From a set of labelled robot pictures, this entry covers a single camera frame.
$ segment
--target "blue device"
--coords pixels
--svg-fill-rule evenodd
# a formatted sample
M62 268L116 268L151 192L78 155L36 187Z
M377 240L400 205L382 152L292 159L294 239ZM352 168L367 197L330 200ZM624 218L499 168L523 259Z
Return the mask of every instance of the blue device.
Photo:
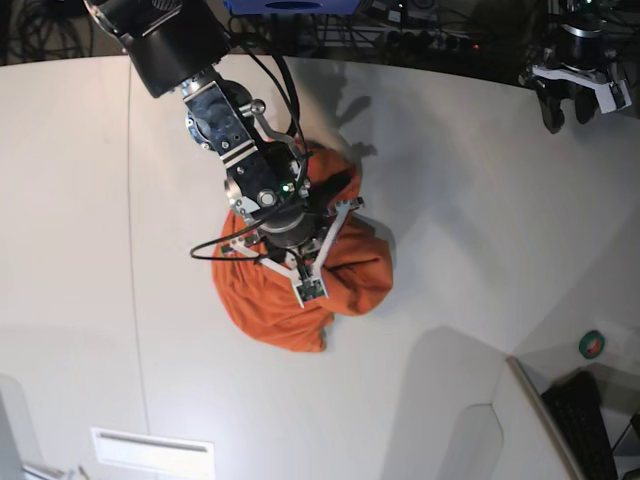
M373 0L224 0L235 15L266 13L327 13L346 15L361 12Z

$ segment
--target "black keyboard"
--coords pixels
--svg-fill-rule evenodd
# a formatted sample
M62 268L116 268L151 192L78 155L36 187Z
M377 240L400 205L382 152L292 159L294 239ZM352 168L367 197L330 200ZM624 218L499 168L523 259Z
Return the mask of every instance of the black keyboard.
M8 63L12 3L13 0L0 0L0 66Z
M542 400L588 480L617 480L613 452L600 412L600 392L586 371L551 387Z

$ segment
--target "cable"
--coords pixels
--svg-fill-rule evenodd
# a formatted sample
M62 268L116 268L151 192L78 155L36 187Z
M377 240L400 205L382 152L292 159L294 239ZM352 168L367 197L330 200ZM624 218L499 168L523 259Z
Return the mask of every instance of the cable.
M622 46L622 48L620 48L620 50L618 50L618 54L616 55L616 59L618 58L622 58L622 53L629 48L629 46L633 43L633 40L636 38L636 36L638 35L638 33L640 33L640 27L637 27L634 31L633 34L631 34L629 36L629 38L627 39L627 41L624 43L624 45Z
M302 128L300 128L300 103L298 100L298 93L296 91L295 84L293 83L291 71L289 70L289 66L287 65L287 63L284 61L284 58L282 57L282 55L279 55L275 52L274 52L275 54L270 53L270 55L273 57L273 60L278 65L280 69L280 73L282 74L282 79L284 80L285 85L287 86L287 90L289 92L288 97L287 97L287 94L285 94L284 89L282 88L282 85L280 84L278 79L275 77L275 75L271 72L271 70L269 70L267 66L264 63L262 63L262 61L258 57L256 57L253 54L253 52L251 52L251 50L243 42L243 38L245 38L245 36L244 35L238 36L238 35L232 34L227 29L225 29L222 26L222 24L220 24L220 22L218 22L218 25L220 25L220 27L229 36L230 39L234 39L234 38L236 39L237 45L240 48L242 48L253 59L253 61L258 64L258 66L260 66L260 68L269 76L271 81L275 84L276 88L278 89L278 92L280 93L280 96L282 97L282 100L285 103L285 106L287 107L287 110L289 110L289 114L291 115L291 123L295 127L295 132L289 133L289 131L287 131L287 134L289 136L293 136L296 132L298 133L298 135L300 136L300 140L304 146L303 153L304 153L304 157L306 158L308 148L307 148L307 142L304 138L304 133L302 132Z
M302 259L302 257L300 255L298 255L298 253L291 249L291 248L282 248L282 250L284 250L287 253L290 253L291 256L293 256L293 258L296 261L296 268L298 270L298 273L300 274L300 278L304 278L306 272L305 272L305 263L304 260Z
M220 25L221 28L225 31L225 33L227 33L227 35L229 35L230 38L233 38L233 34L231 34L228 30L226 30L222 25ZM282 85L280 84L280 82L278 81L278 79L275 77L275 75L271 72L271 70L269 70L267 68L267 66L253 53L251 52L251 50L249 50L249 48L244 45L242 42L240 42L238 44L238 46L240 48L242 48L252 59L253 61L255 61L258 66L260 66L260 68L269 76L269 78L271 79L271 81L275 84L278 92L280 93L280 95L282 96L282 100L285 103L285 106L287 107L287 110L289 110L289 114L291 115L291 120L295 125L295 128L298 131L298 135L300 136L300 141L302 142L302 145L304 147L304 152L303 152L303 158L301 161L301 165L300 165L300 172L298 175L298 178L296 180L296 185L294 188L294 193L292 195L289 195L288 197L286 197L284 199L284 201L278 205L275 209L273 209L272 211L270 211L267 215L265 215L264 217L262 217L260 220L258 220L257 222L241 229L238 230L237 232L234 232L230 235L226 235L224 237L220 237L217 238L215 240L211 240L209 242L205 242L202 243L200 245L197 245L195 247L193 247L191 249L191 251L189 252L189 254L191 255L191 258L196 259L196 260L209 260L209 261L257 261L256 259L258 257L254 257L254 258L227 258L227 257L216 257L216 256L209 256L209 257L205 257L202 255L197 255L196 252L198 252L199 250L202 250L204 248L207 247L213 247L215 245L218 245L220 243L225 243L228 242L230 240L233 240L234 238L238 238L242 235L245 235L249 232L252 232L254 230L256 230L257 228L259 228L260 226L262 226L265 222L267 222L270 218L273 217L273 215L275 215L276 213L282 211L283 208L287 207L291 201L297 196L297 192L300 190L300 188L303 185L304 179L307 175L307 167L308 167L308 152L309 149L307 147L307 142L304 138L304 133L302 132L302 128L300 128L300 122L297 118L297 116L295 115L295 111L293 109L293 106L291 105L291 102L289 101L289 98L287 97L287 95L284 92L284 89L282 88Z
M311 14L311 23L313 24L313 33L316 37L316 45L320 47L320 33L318 32L318 30L320 30L320 27L318 27L318 20L315 13Z
M420 5L416 0L411 0L411 4L418 10L430 10L436 4L436 0L431 0L431 3L429 5Z
M230 39L234 39L235 43L242 48L245 52L247 51L247 43L253 42L260 48L262 48L267 55L270 55L273 60L276 62L278 69L280 70L280 74L282 75L282 80L284 81L285 87L287 89L287 94L289 100L291 102L293 115L291 117L291 122L289 123L289 127L287 128L287 135L290 137L295 136L298 131L294 118L298 120L300 118L300 102L298 100L298 93L296 91L295 85L293 83L293 77L291 76L291 71L289 70L289 66L287 62L284 60L284 57L280 55L280 53L271 45L271 43L264 37L256 34L256 33L241 33L234 34L224 29L225 33L229 35Z
M324 16L324 33L322 35L322 48L324 48L325 44L327 43L327 32L329 30L329 18L331 18L330 15Z
M464 19L466 22L468 22L469 25L475 25L477 27L480 27L481 29L483 29L485 32L487 32L492 40L506 40L518 35L521 35L523 32L523 27L525 26L525 24L531 19L531 17L533 16L533 14L536 12L536 10L538 8L540 8L540 5L542 5L544 0L536 0L533 5L531 5L531 7L529 8L529 10L527 10L527 12L523 15L523 17L520 19L520 21L518 22L516 28L510 32L510 33L498 33L495 32L489 25L486 25L482 22L479 22L478 20L476 20L473 17L470 17L469 15L465 15L462 12L459 12L457 10L454 10L453 8L449 8L449 7L439 7L438 10L436 11L437 16L438 16L438 26L439 26L439 30L442 31L442 26L443 24L440 21L440 12L448 12L451 13L453 15L457 15L458 17Z
M340 24L346 28L351 35L353 36L353 34L355 33L356 35L358 35L360 38L362 38L365 42L367 42L369 45L371 45L374 49L376 49L378 51L378 53L380 54L380 60L382 61L382 63L386 63L385 58L384 58L384 50L381 49L378 45L376 45L372 40L368 39L367 37L365 37L361 32L359 32L358 30L356 30L355 28L353 28L351 25L349 25L348 23L344 22L342 18L340 18L338 15L329 15L330 17L333 17L334 20L336 20L337 22L340 22Z
M360 48L358 47L358 44L356 43L356 38L353 36L353 27L351 26L351 20L347 20L346 25L343 25L342 28L343 31L346 31L349 33L349 37L351 39L351 45L353 45L353 48L355 48L358 56L360 57L360 60L364 60L364 55L362 54L362 52L360 51Z
M629 22L625 21L624 18L622 18L620 15L618 15L614 11L610 11L609 15L613 16L615 18L615 20L611 20L608 17L599 17L599 18L601 20L604 20L607 23L611 23L612 25L617 25L619 27L631 28L631 29L640 27L640 25L638 25L638 24L633 24L633 23L629 23Z
M9 51L22 63L51 59L67 59L91 56L93 54L93 24L89 17L90 45L87 52L76 26L64 12L56 8L50 0L25 0L19 10L15 31L17 47L10 45ZM52 46L57 39L58 45Z

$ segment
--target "table surface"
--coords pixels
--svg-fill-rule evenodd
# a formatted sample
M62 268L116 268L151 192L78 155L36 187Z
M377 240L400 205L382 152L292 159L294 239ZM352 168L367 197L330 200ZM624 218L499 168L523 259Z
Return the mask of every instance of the table surface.
M363 216L394 258L384 303L338 318L321 355L244 336L188 258L227 201L177 95L153 100L124 58L0 70L34 92L0 92L0 373L45 461L133 478L92 460L101 426L213 441L220 479L435 477L460 412L492 402L505 355L640 205L632 119L567 115L551 136L526 90L290 65L305 135L361 165ZM220 72L287 124L249 58Z

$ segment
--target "orange cloth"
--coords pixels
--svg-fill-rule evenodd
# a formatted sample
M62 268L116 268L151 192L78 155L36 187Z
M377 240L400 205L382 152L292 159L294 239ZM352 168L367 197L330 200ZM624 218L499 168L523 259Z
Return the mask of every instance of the orange cloth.
M350 170L352 180L333 201L354 198L360 178L352 166L333 150L314 150L308 175L312 184ZM245 226L229 213L222 235ZM323 329L333 313L361 315L378 305L393 286L389 245L371 228L351 216L338 234L324 264L323 278L329 297L301 308L289 279L253 262L211 262L213 281L233 322L250 337L295 352L322 352Z

